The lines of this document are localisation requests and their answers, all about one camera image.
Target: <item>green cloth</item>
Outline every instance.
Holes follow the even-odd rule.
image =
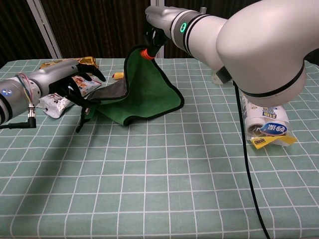
[[[129,53],[123,79],[89,95],[89,100],[100,100],[101,104],[90,109],[88,115],[83,109],[82,122],[98,111],[118,124],[129,125],[134,120],[153,119],[183,107],[182,94],[155,60],[140,55],[144,48],[137,46]]]

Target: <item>dark curtain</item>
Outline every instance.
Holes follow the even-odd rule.
[[[239,10],[258,2],[259,0],[165,0],[165,6],[182,7],[199,11],[200,7],[206,7],[207,14],[229,19]],[[169,41],[164,48],[165,58],[191,57]],[[309,53],[306,60],[319,65],[319,49]]]
[[[51,58],[25,0],[0,0],[0,67],[8,61]]]
[[[63,57],[125,58],[150,0],[41,0]]]

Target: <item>table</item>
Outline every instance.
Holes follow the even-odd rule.
[[[8,62],[1,79],[50,60]],[[97,59],[110,76],[124,59]],[[0,131],[0,236],[5,238],[265,238],[245,171],[233,86],[194,59],[157,59],[185,97],[181,110],[129,127],[80,108],[37,128]],[[319,67],[284,105],[298,142],[248,144],[270,236],[319,237]],[[25,121],[21,115],[12,121]]]

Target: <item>robotic hand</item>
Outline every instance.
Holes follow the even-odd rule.
[[[223,83],[233,79],[253,104],[283,105],[302,91],[304,57],[319,48],[318,9],[318,0],[263,0],[226,20],[201,11],[149,6],[149,47],[141,55],[152,59],[172,39]]]
[[[91,81],[86,73],[92,73],[101,81],[106,81],[103,74],[95,67],[80,64],[69,59],[52,66],[32,72],[28,76],[18,74],[0,82],[0,128],[35,128],[35,106],[39,99],[48,94],[58,93],[82,107],[98,104],[82,97],[72,76],[79,75]],[[28,110],[28,121],[1,125]]]

